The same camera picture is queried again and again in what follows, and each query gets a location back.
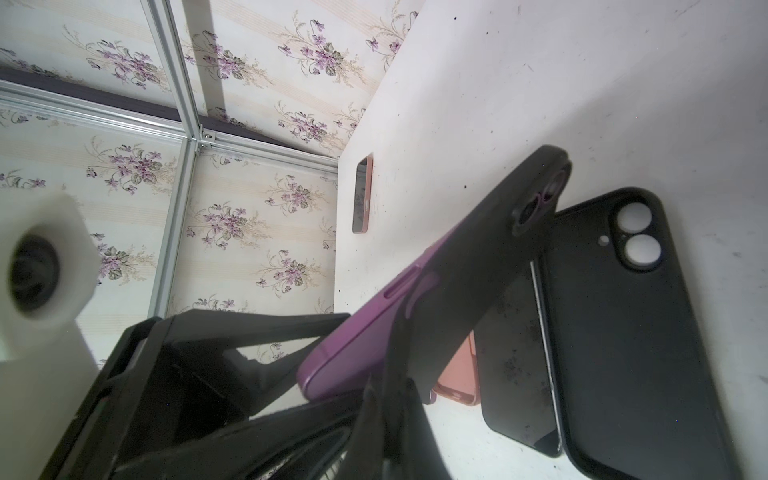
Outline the black phone case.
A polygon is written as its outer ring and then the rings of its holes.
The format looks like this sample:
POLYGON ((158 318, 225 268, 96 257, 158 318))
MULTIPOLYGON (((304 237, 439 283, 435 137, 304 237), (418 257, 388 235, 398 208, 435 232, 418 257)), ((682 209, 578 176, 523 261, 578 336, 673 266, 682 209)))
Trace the black phone case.
POLYGON ((571 463, 593 479, 739 478, 659 198, 622 188, 558 213, 533 271, 571 463))
POLYGON ((393 405, 408 382, 421 395, 508 283, 541 250, 572 163, 543 145, 495 186, 440 243, 399 308, 382 395, 393 405))

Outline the black phone pink edge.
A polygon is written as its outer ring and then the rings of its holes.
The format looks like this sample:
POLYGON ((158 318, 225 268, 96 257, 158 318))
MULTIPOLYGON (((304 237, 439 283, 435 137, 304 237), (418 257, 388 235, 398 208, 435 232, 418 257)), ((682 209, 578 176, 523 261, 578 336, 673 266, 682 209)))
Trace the black phone pink edge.
POLYGON ((352 233, 364 234, 368 230, 372 193, 374 158, 364 157, 355 169, 352 233))

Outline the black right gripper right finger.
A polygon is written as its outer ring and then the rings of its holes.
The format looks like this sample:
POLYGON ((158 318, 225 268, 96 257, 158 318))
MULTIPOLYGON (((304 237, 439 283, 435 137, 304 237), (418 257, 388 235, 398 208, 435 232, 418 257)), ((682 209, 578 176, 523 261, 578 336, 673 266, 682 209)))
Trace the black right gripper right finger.
POLYGON ((395 478, 449 480, 415 383, 406 383, 397 435, 395 478))

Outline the pink phone case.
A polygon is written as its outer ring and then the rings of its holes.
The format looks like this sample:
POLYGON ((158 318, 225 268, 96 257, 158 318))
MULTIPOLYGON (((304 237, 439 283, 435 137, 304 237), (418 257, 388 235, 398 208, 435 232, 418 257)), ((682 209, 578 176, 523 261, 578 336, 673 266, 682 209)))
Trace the pink phone case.
POLYGON ((481 401, 474 334, 470 333, 438 378, 433 392, 462 405, 481 401))

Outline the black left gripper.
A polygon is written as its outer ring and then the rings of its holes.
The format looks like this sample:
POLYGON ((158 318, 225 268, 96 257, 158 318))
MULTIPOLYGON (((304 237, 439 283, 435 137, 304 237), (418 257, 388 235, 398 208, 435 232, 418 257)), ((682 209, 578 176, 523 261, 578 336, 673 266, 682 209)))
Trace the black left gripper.
POLYGON ((346 449, 360 390, 223 427, 292 388, 308 354, 349 317, 190 310, 128 328, 40 478, 323 478, 346 449), (310 338, 267 364, 240 352, 310 338))

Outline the black pad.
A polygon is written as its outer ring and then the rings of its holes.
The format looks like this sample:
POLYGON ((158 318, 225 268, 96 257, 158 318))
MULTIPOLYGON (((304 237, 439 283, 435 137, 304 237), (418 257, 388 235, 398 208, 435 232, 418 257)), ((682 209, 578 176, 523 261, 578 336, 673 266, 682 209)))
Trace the black pad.
POLYGON ((494 432, 539 453, 561 453, 531 269, 525 268, 474 329, 482 415, 494 432))

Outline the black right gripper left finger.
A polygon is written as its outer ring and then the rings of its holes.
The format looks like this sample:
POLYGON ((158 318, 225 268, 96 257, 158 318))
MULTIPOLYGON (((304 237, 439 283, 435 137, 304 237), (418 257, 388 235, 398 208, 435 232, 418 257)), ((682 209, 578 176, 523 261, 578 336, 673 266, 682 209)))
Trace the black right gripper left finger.
POLYGON ((337 479, 373 480, 382 476, 384 419, 379 392, 372 384, 364 390, 363 404, 347 444, 337 479))

